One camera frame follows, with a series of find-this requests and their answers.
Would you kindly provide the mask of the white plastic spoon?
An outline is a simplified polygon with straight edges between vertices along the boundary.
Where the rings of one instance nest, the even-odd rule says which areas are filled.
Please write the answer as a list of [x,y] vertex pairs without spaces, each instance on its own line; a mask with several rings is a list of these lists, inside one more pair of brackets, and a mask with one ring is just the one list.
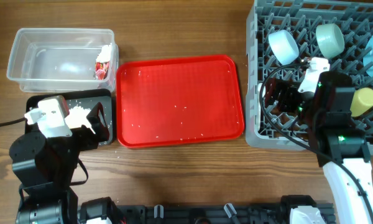
[[265,101],[266,86],[262,85],[262,83],[259,83],[257,85],[257,92],[261,93],[261,98],[263,99],[263,101]]

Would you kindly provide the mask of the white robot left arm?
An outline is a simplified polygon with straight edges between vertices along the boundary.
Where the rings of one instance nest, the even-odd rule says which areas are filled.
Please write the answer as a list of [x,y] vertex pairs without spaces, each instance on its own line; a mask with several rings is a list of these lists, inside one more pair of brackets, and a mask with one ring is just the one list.
[[81,126],[54,138],[31,131],[12,143],[12,171],[21,182],[16,223],[78,223],[78,197],[71,187],[74,170],[84,166],[80,152],[109,139],[101,103],[86,118],[91,128]]

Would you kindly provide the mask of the pale green bowl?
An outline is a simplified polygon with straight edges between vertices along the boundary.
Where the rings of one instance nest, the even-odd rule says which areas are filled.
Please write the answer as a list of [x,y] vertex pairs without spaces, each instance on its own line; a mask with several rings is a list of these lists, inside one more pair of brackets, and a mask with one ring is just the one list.
[[344,36],[336,24],[319,25],[315,35],[320,52],[325,58],[334,58],[344,51]]

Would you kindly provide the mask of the red snack wrapper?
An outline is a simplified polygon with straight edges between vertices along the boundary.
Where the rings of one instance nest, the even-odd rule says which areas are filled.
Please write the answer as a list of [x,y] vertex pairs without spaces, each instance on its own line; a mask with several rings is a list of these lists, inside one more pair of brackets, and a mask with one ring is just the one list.
[[94,77],[97,80],[104,80],[108,74],[109,62],[96,62]]

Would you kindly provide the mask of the light blue rice bowl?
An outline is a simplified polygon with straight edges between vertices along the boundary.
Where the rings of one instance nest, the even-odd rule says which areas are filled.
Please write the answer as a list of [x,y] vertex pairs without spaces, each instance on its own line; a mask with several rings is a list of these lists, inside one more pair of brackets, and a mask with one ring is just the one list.
[[281,65],[291,64],[299,56],[299,48],[287,30],[279,30],[268,36],[271,50]]

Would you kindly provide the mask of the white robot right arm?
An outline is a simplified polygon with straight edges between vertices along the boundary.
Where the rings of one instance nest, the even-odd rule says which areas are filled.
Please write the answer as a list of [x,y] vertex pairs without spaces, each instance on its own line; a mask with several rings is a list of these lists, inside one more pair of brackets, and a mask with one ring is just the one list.
[[351,77],[323,72],[311,99],[296,91],[294,83],[271,73],[259,93],[260,107],[285,100],[308,126],[308,144],[315,153],[333,193],[340,223],[373,223],[371,154],[363,130],[351,124],[355,87]]

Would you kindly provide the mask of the yellow plastic cup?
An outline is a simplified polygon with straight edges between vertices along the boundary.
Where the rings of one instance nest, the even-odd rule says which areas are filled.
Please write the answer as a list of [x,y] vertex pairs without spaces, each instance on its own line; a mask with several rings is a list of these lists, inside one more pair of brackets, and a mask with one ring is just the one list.
[[351,116],[358,117],[373,107],[373,89],[361,88],[355,91],[351,103]]

